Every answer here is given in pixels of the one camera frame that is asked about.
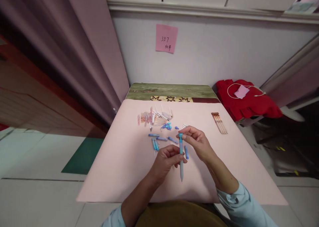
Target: wooden door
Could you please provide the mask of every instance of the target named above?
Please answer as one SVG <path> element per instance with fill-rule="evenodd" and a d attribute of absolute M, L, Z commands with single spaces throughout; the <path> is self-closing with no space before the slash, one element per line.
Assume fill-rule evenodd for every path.
<path fill-rule="evenodd" d="M 104 138 L 108 128 L 10 44 L 0 44 L 0 123 Z"/>

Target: green patterned tablecloth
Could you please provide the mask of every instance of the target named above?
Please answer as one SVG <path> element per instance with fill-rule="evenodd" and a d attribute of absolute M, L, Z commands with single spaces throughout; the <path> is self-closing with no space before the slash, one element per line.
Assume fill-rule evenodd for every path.
<path fill-rule="evenodd" d="M 218 99 L 207 85 L 133 83 L 126 99 L 150 100 L 152 96 Z"/>

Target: sleeve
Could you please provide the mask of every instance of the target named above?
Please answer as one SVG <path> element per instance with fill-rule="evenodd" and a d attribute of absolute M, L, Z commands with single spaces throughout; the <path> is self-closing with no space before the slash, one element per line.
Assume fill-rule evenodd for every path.
<path fill-rule="evenodd" d="M 103 222 L 101 227 L 125 227 L 121 206 L 122 204 L 111 212 L 110 216 Z"/>
<path fill-rule="evenodd" d="M 235 193 L 227 194 L 217 190 L 217 194 L 233 222 L 245 227 L 278 227 L 240 182 Z"/>

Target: red cloth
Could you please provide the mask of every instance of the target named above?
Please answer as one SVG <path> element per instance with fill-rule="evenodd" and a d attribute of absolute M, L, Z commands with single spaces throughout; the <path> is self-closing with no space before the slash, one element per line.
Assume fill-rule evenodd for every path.
<path fill-rule="evenodd" d="M 7 129 L 9 126 L 0 123 L 0 131 Z"/>
<path fill-rule="evenodd" d="M 277 107 L 276 103 L 270 99 L 270 97 L 267 95 L 254 97 L 254 95 L 262 94 L 262 92 L 257 88 L 249 88 L 249 92 L 243 99 L 234 99 L 236 98 L 234 93 L 239 89 L 240 86 L 235 84 L 228 90 L 229 95 L 234 97 L 231 98 L 227 94 L 227 89 L 233 83 L 238 83 L 245 86 L 253 86 L 253 83 L 246 82 L 242 79 L 237 80 L 236 82 L 233 82 L 232 79 L 220 80 L 216 83 L 218 89 L 217 96 L 234 121 L 239 121 L 242 118 L 250 118 L 252 116 L 261 115 L 270 118 L 282 117 L 281 110 Z"/>

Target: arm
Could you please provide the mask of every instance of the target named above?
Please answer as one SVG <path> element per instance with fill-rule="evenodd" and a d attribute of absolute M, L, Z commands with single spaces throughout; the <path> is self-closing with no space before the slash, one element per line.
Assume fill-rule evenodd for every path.
<path fill-rule="evenodd" d="M 169 145 L 161 148 L 148 174 L 124 200 L 122 205 L 111 213 L 102 227 L 134 226 L 155 191 L 163 184 L 171 167 L 178 167 L 182 160 L 187 163 L 184 156 L 179 154 L 179 147 Z"/>
<path fill-rule="evenodd" d="M 182 139 L 193 146 L 207 166 L 215 182 L 218 198 L 232 221 L 242 226 L 277 226 L 216 155 L 202 131 L 188 126 L 179 133 L 183 134 Z"/>

